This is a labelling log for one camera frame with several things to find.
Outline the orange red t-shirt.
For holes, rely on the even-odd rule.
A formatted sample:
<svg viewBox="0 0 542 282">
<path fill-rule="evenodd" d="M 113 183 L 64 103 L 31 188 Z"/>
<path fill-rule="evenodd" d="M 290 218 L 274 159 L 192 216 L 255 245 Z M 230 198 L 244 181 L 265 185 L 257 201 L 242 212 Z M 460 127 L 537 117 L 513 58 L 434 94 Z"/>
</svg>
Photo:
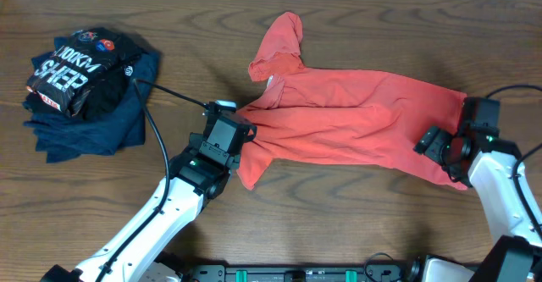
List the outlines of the orange red t-shirt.
<svg viewBox="0 0 542 282">
<path fill-rule="evenodd" d="M 456 131 L 465 93 L 378 70 L 309 68 L 302 38 L 301 18 L 281 14 L 249 65 L 251 80 L 267 86 L 239 111 L 257 127 L 237 171 L 247 189 L 275 159 L 378 165 L 463 189 L 414 147 L 433 125 Z"/>
</svg>

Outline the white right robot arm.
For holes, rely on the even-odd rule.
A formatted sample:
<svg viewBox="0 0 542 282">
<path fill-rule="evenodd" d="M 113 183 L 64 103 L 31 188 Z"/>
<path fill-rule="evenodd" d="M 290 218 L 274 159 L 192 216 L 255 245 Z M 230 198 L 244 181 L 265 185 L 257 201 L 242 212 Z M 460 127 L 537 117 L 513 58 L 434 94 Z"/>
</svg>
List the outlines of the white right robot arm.
<svg viewBox="0 0 542 282">
<path fill-rule="evenodd" d="M 475 268 L 426 258 L 422 281 L 526 281 L 541 279 L 541 211 L 524 173 L 517 145 L 494 127 L 463 126 L 452 135 L 431 127 L 414 147 L 454 181 L 474 189 L 494 246 Z"/>
</svg>

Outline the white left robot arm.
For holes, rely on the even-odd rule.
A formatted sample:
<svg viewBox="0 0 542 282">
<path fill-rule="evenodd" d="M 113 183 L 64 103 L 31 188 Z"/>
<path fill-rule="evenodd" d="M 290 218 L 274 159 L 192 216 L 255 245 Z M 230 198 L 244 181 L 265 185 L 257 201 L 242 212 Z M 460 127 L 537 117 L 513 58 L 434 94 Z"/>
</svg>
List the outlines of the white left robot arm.
<svg viewBox="0 0 542 282">
<path fill-rule="evenodd" d="M 169 162 L 153 196 L 101 250 L 69 271 L 50 268 L 43 281 L 137 281 L 164 247 L 219 196 L 239 168 L 241 149 L 257 133 L 253 124 L 219 120 L 210 135 L 191 134 Z"/>
</svg>

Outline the folded black printed shirt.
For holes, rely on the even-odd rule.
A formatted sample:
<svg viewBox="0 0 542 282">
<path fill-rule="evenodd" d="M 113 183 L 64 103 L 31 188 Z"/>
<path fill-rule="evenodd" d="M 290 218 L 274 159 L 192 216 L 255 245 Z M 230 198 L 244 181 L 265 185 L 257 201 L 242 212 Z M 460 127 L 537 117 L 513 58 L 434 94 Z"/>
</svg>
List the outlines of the folded black printed shirt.
<svg viewBox="0 0 542 282">
<path fill-rule="evenodd" d="M 55 43 L 27 80 L 23 103 L 32 113 L 93 119 L 111 113 L 128 89 L 131 67 L 144 50 L 103 27 L 76 31 Z"/>
</svg>

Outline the folded navy blue shirt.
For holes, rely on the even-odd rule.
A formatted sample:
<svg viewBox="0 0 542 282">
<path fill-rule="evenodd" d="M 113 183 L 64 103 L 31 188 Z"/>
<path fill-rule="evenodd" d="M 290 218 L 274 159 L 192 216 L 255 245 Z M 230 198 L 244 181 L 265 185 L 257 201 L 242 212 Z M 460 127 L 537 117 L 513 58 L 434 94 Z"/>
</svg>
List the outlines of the folded navy blue shirt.
<svg viewBox="0 0 542 282">
<path fill-rule="evenodd" d="M 67 37 L 55 38 L 54 46 L 63 38 Z M 37 138 L 36 150 L 47 154 L 48 163 L 61 163 L 81 155 L 112 156 L 122 148 L 144 143 L 146 134 L 141 102 L 148 98 L 152 83 L 157 79 L 160 56 L 157 52 L 143 50 L 131 67 L 124 97 L 111 113 L 80 119 L 59 113 L 31 112 L 30 120 L 24 125 L 32 129 Z M 31 60 L 34 71 L 51 53 Z"/>
</svg>

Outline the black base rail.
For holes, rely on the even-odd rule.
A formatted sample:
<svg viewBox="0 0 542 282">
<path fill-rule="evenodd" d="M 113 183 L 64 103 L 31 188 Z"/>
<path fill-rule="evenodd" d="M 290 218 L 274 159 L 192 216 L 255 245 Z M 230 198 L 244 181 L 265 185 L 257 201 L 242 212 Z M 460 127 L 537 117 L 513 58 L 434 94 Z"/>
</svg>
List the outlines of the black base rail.
<svg viewBox="0 0 542 282">
<path fill-rule="evenodd" d="M 227 266 L 197 265 L 184 274 L 187 282 L 412 282 L 420 281 L 419 261 L 369 262 L 361 266 Z"/>
</svg>

